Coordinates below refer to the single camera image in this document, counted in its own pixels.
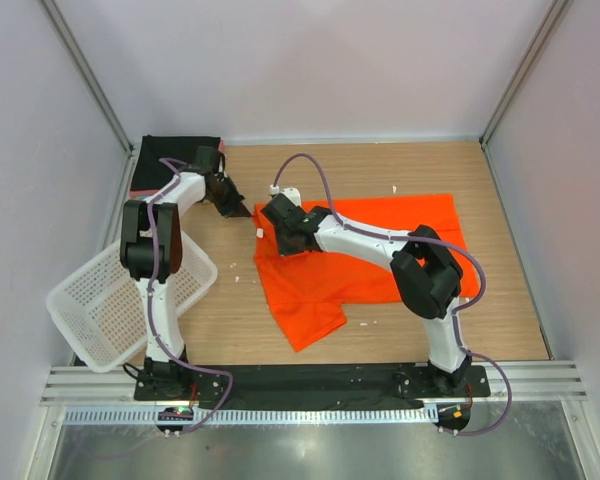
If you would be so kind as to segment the orange t-shirt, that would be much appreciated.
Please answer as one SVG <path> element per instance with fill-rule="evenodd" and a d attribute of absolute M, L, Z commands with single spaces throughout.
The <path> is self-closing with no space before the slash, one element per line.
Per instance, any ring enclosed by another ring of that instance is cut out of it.
<path fill-rule="evenodd" d="M 343 199 L 338 212 L 363 223 L 390 229 L 433 228 L 442 240 L 466 247 L 450 193 Z M 255 205 L 254 263 L 269 310 L 291 348 L 300 352 L 347 322 L 345 304 L 386 304 L 400 301 L 391 273 L 350 256 L 336 253 L 278 254 L 274 228 Z"/>

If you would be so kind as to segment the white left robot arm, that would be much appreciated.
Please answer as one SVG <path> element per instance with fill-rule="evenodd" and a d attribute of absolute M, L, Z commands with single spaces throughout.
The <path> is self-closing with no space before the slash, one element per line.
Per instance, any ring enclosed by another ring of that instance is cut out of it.
<path fill-rule="evenodd" d="M 147 328 L 143 367 L 123 366 L 136 381 L 136 400 L 182 400 L 194 390 L 195 369 L 188 363 L 175 300 L 184 256 L 180 216 L 202 201 L 225 218 L 251 216 L 220 150 L 202 146 L 190 163 L 169 157 L 159 163 L 172 179 L 147 199 L 123 206 L 120 262 L 136 282 Z"/>

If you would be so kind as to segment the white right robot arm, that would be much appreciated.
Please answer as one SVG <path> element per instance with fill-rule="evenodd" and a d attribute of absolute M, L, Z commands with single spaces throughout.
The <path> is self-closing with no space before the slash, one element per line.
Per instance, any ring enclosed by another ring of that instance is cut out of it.
<path fill-rule="evenodd" d="M 434 229 L 390 230 L 331 208 L 306 211 L 284 193 L 273 196 L 262 213 L 273 226 L 282 256 L 344 254 L 390 272 L 402 303 L 424 322 L 427 378 L 434 390 L 452 396 L 466 385 L 471 357 L 458 319 L 463 270 Z"/>

